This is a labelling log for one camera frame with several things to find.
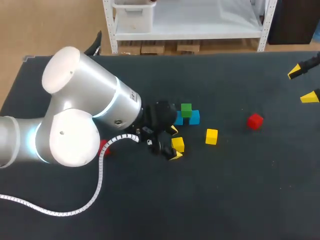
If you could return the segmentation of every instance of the dark gray mat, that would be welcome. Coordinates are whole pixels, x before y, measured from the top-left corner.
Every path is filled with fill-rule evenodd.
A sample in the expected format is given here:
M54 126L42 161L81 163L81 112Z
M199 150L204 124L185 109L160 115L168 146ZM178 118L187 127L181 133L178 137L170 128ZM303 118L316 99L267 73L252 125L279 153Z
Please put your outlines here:
M320 67L289 80L314 52L213 56L98 56L94 59L146 101L192 103L200 125L178 127L186 153L176 162L124 141L104 167L102 191L84 213L46 216L0 200L2 239L212 240L312 239L320 236L320 104L300 96L320 86ZM50 58L24 62L0 112L43 117L41 87ZM246 129L252 113L261 131ZM207 128L218 144L205 144ZM117 134L99 126L103 137ZM97 161L68 168L13 165L0 193L53 211L83 206L96 189Z

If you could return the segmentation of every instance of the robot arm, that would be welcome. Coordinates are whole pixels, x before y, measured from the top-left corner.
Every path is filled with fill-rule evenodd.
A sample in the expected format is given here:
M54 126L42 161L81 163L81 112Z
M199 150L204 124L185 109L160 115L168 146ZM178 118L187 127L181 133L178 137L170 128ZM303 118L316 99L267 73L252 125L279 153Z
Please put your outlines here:
M92 118L140 135L143 141L149 140L154 153L167 159L181 155L158 142L160 132L175 133L171 128L177 116L174 106L157 102L143 107L135 91L74 47L65 47L51 58L42 86L52 95L44 118L0 117L2 168L20 161L68 167L89 163L100 142Z

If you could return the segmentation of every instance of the wooden floor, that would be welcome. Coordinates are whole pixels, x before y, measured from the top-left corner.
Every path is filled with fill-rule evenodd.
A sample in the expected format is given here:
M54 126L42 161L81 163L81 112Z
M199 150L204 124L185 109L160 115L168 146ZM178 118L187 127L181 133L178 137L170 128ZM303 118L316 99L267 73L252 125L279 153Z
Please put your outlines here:
M0 0L0 107L26 55L53 55L75 46L84 51L102 30L102 54L110 43L102 0ZM255 39L212 40L200 54L255 52ZM310 45L268 45L266 51L320 51ZM174 55L174 44L166 54Z

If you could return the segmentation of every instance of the shelf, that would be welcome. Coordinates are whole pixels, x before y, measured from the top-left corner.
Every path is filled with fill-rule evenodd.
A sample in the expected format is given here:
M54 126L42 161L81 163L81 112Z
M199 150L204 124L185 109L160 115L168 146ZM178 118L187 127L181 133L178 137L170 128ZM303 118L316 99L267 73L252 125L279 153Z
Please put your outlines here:
M152 32L116 29L115 39L191 40L260 38L262 25L250 0L159 0Z

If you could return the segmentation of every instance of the cardboard box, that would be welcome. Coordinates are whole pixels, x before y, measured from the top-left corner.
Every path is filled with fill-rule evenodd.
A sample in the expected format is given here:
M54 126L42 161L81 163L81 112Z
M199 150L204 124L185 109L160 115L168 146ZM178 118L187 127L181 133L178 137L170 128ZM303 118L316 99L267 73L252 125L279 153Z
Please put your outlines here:
M141 41L118 41L119 55L140 55Z

